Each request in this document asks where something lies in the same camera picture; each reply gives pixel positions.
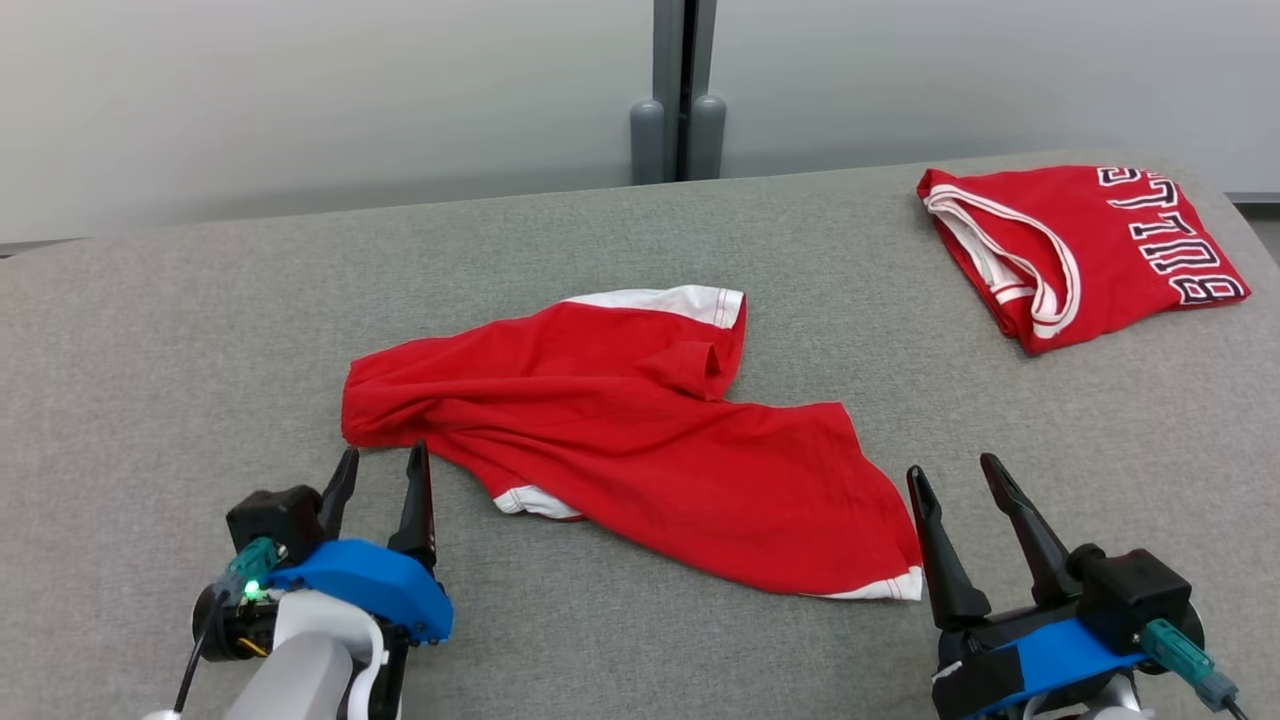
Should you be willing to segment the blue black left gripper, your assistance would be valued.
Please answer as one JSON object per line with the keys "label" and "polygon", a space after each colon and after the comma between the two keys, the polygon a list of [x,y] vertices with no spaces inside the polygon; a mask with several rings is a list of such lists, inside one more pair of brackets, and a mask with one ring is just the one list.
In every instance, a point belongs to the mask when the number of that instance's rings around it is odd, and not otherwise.
{"label": "blue black left gripper", "polygon": [[239,552],[197,600],[193,638],[207,661],[265,659],[288,639],[321,633],[358,661],[387,661],[403,647],[445,643],[454,607],[435,579],[436,538],[425,442],[406,465],[399,527],[388,548],[337,539],[355,493],[360,451],[347,447],[321,492],[328,542],[301,562],[266,539]]}

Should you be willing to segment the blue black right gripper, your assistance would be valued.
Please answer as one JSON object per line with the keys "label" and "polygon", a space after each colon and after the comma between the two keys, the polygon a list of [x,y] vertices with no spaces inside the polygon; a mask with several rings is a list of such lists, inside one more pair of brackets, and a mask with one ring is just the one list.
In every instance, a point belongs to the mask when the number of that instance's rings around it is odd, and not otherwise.
{"label": "blue black right gripper", "polygon": [[[1011,523],[1032,577],[1037,606],[1082,593],[1068,570],[1068,550],[995,454],[980,468],[996,506]],[[943,525],[941,502],[924,470],[906,474],[934,625],[941,632],[932,702],[940,720],[1146,720],[1134,674],[1143,653],[1116,655],[1076,618],[1076,607],[1029,607],[992,614]]]}

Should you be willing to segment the plain red shirt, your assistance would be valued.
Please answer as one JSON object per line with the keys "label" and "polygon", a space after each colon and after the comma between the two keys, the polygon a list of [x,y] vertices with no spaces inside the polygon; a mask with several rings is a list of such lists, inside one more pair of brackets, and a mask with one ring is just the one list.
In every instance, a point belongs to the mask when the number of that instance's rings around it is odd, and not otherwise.
{"label": "plain red shirt", "polygon": [[724,287],[566,299],[352,361],[340,432],[424,442],[502,512],[589,520],[727,582],[918,601],[913,523],[845,406],[728,400],[746,328]]}

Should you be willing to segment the red white lettered jersey shirt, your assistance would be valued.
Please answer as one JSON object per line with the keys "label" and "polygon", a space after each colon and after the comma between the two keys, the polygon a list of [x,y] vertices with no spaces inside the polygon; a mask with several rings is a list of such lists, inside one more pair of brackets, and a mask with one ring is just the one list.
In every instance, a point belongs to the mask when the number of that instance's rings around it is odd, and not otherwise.
{"label": "red white lettered jersey shirt", "polygon": [[1030,356],[1251,296],[1180,186],[1155,170],[931,168],[916,193],[1001,333]]}

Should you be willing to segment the grey partition post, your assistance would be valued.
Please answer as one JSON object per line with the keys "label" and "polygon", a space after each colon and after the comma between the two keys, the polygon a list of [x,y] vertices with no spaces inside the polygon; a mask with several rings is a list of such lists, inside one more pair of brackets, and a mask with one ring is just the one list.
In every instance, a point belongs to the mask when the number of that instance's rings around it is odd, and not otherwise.
{"label": "grey partition post", "polygon": [[717,0],[652,4],[652,96],[628,114],[631,181],[718,179],[728,106],[710,91]]}

